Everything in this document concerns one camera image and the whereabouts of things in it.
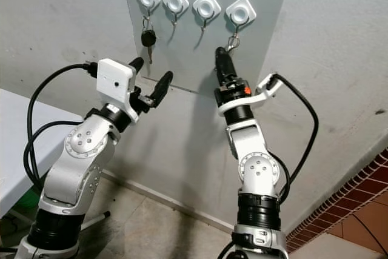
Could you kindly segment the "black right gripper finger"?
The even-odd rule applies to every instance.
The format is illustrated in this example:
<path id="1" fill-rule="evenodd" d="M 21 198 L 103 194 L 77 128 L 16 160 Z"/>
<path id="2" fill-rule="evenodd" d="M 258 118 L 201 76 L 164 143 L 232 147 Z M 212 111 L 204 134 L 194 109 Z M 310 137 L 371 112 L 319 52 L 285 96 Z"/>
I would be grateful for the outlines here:
<path id="1" fill-rule="evenodd" d="M 236 75 L 235 65 L 225 47 L 217 47 L 215 50 L 215 68 L 219 75 Z"/>

